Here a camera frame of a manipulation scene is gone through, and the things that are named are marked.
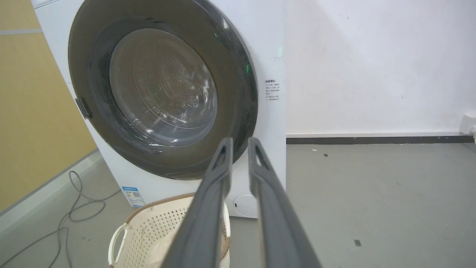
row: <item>baseboard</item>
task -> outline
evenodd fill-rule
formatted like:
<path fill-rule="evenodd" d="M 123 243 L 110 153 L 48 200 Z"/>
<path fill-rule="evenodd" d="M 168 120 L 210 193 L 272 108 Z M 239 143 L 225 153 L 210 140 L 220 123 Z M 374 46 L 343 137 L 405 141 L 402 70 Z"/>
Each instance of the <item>baseboard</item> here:
<path fill-rule="evenodd" d="M 472 143 L 472 136 L 287 138 L 286 144 L 447 144 Z"/>
<path fill-rule="evenodd" d="M 64 188 L 70 185 L 68 173 L 71 170 L 76 171 L 79 175 L 84 175 L 101 163 L 102 156 L 96 149 L 80 159 L 67 169 L 60 172 L 38 189 L 22 198 L 9 208 L 0 213 L 0 237 L 8 233 L 14 225 L 20 223 L 22 219 L 27 218 L 49 201 L 57 197 Z"/>
<path fill-rule="evenodd" d="M 342 133 L 287 133 L 286 138 L 374 138 L 374 137 L 446 137 L 462 136 L 458 131 L 439 132 L 342 132 Z"/>

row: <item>dark baseboard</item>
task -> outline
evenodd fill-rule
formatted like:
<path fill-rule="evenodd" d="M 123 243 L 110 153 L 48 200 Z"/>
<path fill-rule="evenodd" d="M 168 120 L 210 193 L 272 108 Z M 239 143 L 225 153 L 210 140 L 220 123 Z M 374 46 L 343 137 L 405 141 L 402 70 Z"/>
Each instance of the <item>dark baseboard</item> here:
<path fill-rule="evenodd" d="M 472 136 L 430 137 L 356 137 L 356 138 L 287 138 L 286 144 L 456 144 L 473 143 Z"/>

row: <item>washing machine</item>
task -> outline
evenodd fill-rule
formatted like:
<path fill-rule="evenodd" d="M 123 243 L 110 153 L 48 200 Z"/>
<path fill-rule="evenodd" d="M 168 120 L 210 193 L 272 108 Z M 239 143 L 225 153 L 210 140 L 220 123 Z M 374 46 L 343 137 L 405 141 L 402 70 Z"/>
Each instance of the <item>washing machine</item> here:
<path fill-rule="evenodd" d="M 286 186 L 284 0 L 32 3 L 131 206 L 196 191 L 224 137 L 234 142 L 231 216 L 257 216 L 249 137 Z"/>

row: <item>wall outlet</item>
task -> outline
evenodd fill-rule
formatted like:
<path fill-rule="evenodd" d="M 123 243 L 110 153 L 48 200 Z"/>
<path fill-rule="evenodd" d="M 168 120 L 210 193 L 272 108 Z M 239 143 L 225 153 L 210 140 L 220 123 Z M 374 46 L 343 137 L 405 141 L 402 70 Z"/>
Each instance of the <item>wall outlet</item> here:
<path fill-rule="evenodd" d="M 476 111 L 463 115 L 463 120 L 461 120 L 458 130 L 466 135 L 476 134 Z"/>

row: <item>basket rim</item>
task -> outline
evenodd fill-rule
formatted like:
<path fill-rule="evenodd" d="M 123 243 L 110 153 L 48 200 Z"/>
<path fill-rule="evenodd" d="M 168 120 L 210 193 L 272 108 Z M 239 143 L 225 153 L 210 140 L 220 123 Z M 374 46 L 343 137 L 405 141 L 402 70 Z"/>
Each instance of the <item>basket rim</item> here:
<path fill-rule="evenodd" d="M 142 206 L 142 207 L 136 209 L 134 212 L 132 212 L 132 214 L 127 218 L 126 224 L 129 225 L 129 223 L 130 223 L 130 221 L 132 220 L 133 217 L 135 217 L 141 211 L 148 209 L 149 207 L 161 205 L 161 204 L 164 204 L 164 203 L 168 203 L 168 202 L 172 202 L 172 201 L 176 201 L 176 200 L 180 200 L 180 199 L 184 199 L 184 198 L 194 197 L 194 196 L 195 196 L 195 193 L 188 193 L 188 194 L 172 196 L 172 197 L 164 198 L 164 199 L 152 202 L 152 203 L 148 203 L 145 206 Z M 223 250 L 221 251 L 221 254 L 220 254 L 220 261 L 223 260 L 223 258 L 227 255 L 228 250 L 230 249 L 230 244 L 231 244 L 231 237 L 225 237 L 225 245 L 224 245 Z"/>

